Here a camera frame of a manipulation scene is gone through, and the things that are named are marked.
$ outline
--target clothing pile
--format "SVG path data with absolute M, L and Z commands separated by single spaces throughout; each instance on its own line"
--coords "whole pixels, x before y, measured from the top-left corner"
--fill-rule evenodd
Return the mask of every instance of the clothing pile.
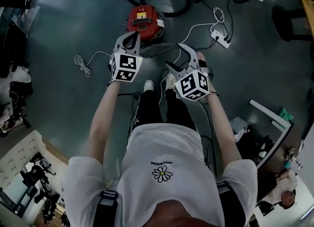
M 33 93 L 28 69 L 23 66 L 11 66 L 5 79 L 0 78 L 0 137 L 5 137 L 16 126 L 24 123 L 26 103 L 25 98 Z

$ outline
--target hair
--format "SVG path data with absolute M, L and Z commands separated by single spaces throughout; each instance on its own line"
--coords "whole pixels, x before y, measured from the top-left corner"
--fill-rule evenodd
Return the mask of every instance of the hair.
M 288 207 L 284 207 L 283 202 L 281 201 L 278 203 L 278 205 L 281 206 L 283 209 L 290 209 L 294 205 L 294 203 L 295 203 L 295 201 L 292 204 L 290 204 Z

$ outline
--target gray floor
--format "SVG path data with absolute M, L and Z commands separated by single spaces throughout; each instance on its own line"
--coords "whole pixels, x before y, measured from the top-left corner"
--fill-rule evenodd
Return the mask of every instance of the gray floor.
M 133 7 L 126 0 L 35 0 L 41 9 L 28 35 L 26 59 L 29 62 L 34 94 L 27 99 L 28 120 L 45 138 L 68 156 L 81 154 L 96 107 L 110 80 L 108 57 L 97 55 L 90 64 L 88 79 L 74 56 L 87 63 L 96 51 L 111 52 L 122 24 Z M 225 13 L 230 27 L 228 0 L 205 0 Z M 162 10 L 182 6 L 182 0 L 150 0 Z M 231 5 L 235 32 L 229 49 L 214 45 L 203 51 L 214 70 L 214 81 L 230 119 L 246 116 L 268 133 L 270 121 L 250 108 L 250 99 L 276 112 L 285 107 L 303 129 L 307 121 L 306 93 L 311 85 L 310 42 L 285 42 L 277 34 L 271 8 L 301 7 L 300 0 L 257 0 Z M 193 4 L 188 13 L 167 20 L 165 41 L 181 42 L 190 27 L 214 22 L 212 12 L 203 4 Z M 308 33 L 304 20 L 295 22 L 300 32 Z M 193 30 L 186 44 L 201 47 L 211 42 L 209 27 Z M 165 60 L 174 60 L 178 50 L 145 60 L 136 80 L 123 85 L 121 92 L 142 91 L 149 78 L 157 84 Z M 127 145 L 131 118 L 130 97 L 119 97 L 107 150 L 107 171 L 113 174 L 116 159 L 121 160 Z M 196 103 L 187 102 L 201 134 L 209 135 L 206 118 Z M 163 115 L 166 103 L 161 104 Z

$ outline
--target chair leg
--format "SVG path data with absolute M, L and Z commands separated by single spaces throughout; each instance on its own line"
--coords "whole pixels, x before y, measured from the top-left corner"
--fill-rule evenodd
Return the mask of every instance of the chair leg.
M 302 41 L 311 41 L 313 42 L 313 36 L 312 35 L 292 35 L 292 40 L 302 40 Z
M 302 9 L 293 9 L 293 10 L 286 10 L 285 11 L 287 16 L 290 18 L 301 18 L 301 17 L 306 17 L 305 10 Z

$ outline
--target hand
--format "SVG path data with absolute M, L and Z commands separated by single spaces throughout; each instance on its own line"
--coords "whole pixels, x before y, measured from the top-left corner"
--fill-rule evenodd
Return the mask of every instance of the hand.
M 203 53 L 197 52 L 197 58 L 198 58 L 198 60 L 206 62 L 206 57 L 204 56 Z
M 204 56 L 203 53 L 197 52 L 197 58 L 198 60 L 205 61 L 206 62 L 206 57 Z M 216 92 L 215 88 L 211 84 L 209 78 L 207 77 L 208 85 L 209 85 L 209 91 L 211 92 Z

